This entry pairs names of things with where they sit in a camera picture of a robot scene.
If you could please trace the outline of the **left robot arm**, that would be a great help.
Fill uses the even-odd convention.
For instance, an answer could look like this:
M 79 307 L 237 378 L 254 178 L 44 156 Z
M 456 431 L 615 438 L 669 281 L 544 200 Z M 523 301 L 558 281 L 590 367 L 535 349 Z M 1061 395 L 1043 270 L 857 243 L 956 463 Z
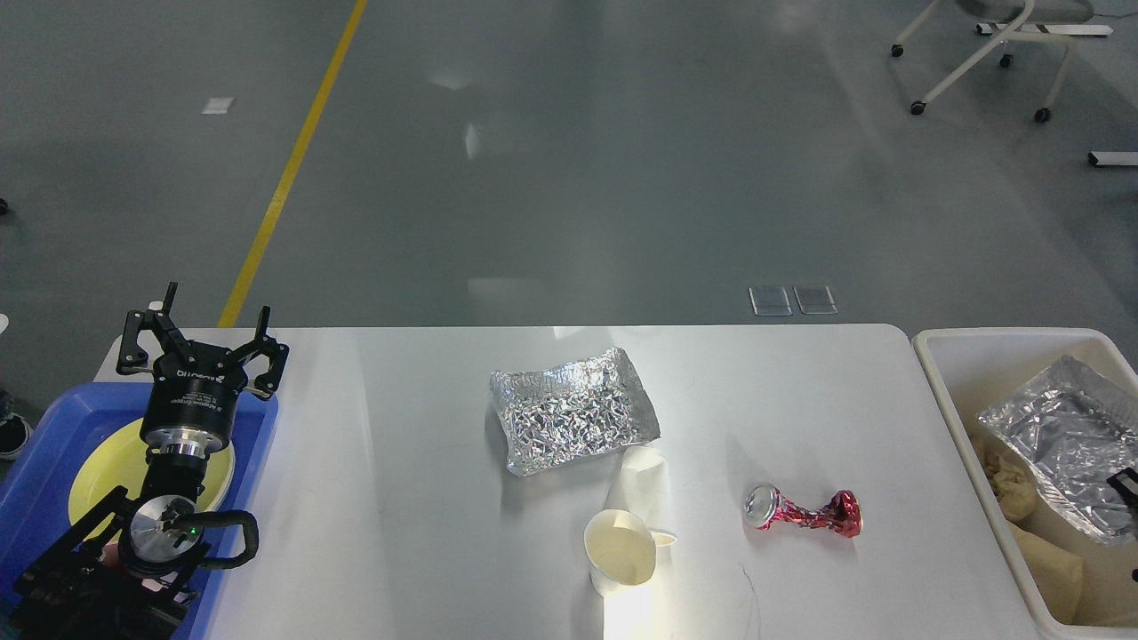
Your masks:
M 251 512 L 199 502 L 212 458 L 231 446 L 244 392 L 274 397 L 290 351 L 269 333 L 271 307 L 236 348 L 187 339 L 171 318 L 176 292 L 168 284 L 158 307 L 132 309 L 119 340 L 117 374 L 152 377 L 141 486 L 135 497 L 109 489 L 20 572 L 20 639 L 171 639 L 196 598 L 196 572 L 236 571 L 259 552 Z

